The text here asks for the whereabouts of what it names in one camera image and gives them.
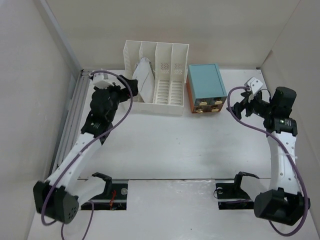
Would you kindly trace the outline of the white spiral manual booklet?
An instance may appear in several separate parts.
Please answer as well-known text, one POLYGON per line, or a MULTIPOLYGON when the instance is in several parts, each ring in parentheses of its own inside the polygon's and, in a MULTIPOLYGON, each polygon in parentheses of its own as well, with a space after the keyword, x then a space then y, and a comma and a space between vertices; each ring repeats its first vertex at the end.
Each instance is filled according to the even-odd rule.
POLYGON ((136 65, 132 75, 133 79, 138 81, 138 93, 144 103, 153 103, 155 91, 155 77, 151 61, 143 57, 136 65))

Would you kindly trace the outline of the teal orange drawer box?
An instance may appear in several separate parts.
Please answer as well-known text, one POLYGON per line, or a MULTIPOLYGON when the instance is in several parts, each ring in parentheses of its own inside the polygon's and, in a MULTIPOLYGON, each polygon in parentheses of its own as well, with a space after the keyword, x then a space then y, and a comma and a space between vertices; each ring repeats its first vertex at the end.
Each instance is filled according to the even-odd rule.
POLYGON ((217 63, 190 64, 186 89, 193 114, 220 112, 228 95, 217 63))

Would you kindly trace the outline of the white file organizer rack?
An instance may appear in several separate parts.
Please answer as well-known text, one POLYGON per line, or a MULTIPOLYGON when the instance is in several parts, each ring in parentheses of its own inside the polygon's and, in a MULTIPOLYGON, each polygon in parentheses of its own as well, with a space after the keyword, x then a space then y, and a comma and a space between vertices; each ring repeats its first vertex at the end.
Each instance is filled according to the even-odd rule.
POLYGON ((150 60, 154 83, 150 100, 143 92, 133 98, 132 111, 148 114, 181 116, 184 110, 184 89, 187 78, 189 45, 127 40, 123 49, 124 76, 133 74, 143 58, 150 60))

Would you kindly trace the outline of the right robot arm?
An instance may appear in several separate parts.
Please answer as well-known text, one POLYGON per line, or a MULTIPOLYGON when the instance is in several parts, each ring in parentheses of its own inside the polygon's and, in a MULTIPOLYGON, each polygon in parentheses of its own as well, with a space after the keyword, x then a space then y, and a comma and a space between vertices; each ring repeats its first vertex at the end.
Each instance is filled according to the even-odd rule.
POLYGON ((279 86, 268 102, 255 84, 244 86, 243 100, 231 105, 227 96, 227 110, 241 125, 266 135, 271 160, 271 179, 266 191, 254 190, 247 181, 232 183, 232 193, 237 197, 248 194, 253 200, 257 218, 275 223, 296 226, 294 235, 305 223, 311 206, 303 178, 296 166, 295 144, 297 122, 290 118, 297 93, 279 86))

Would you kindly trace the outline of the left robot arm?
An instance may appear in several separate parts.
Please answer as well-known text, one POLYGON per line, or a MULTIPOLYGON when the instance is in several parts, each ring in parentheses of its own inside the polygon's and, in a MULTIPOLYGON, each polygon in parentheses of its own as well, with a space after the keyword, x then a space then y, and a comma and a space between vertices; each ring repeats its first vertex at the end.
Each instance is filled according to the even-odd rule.
POLYGON ((95 172, 84 182, 77 180, 110 132, 119 126, 113 123, 119 104, 129 101, 132 105, 139 93, 138 80, 115 77, 122 85, 105 81, 94 86, 90 111, 74 146, 57 169, 33 187, 36 212, 45 226, 69 224, 83 204, 95 196, 104 199, 111 195, 112 178, 106 174, 95 172))

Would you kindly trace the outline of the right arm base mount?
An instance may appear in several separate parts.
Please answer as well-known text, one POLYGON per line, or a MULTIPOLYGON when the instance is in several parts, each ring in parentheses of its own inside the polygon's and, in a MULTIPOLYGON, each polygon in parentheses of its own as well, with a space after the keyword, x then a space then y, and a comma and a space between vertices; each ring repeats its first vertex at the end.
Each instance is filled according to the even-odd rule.
POLYGON ((218 200, 219 210, 253 210, 254 201, 241 188, 244 177, 260 179, 257 175, 240 171, 233 180, 218 180, 213 197, 218 200))

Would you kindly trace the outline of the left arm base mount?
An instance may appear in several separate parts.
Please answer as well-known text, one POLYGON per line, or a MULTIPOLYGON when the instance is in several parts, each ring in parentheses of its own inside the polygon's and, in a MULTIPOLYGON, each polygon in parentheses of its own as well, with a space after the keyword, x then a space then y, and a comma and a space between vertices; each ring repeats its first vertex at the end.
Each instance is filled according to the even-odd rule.
POLYGON ((96 172, 91 175, 94 179, 103 180, 103 191, 92 197, 95 211, 125 211, 129 190, 128 180, 113 180, 110 176, 96 172))

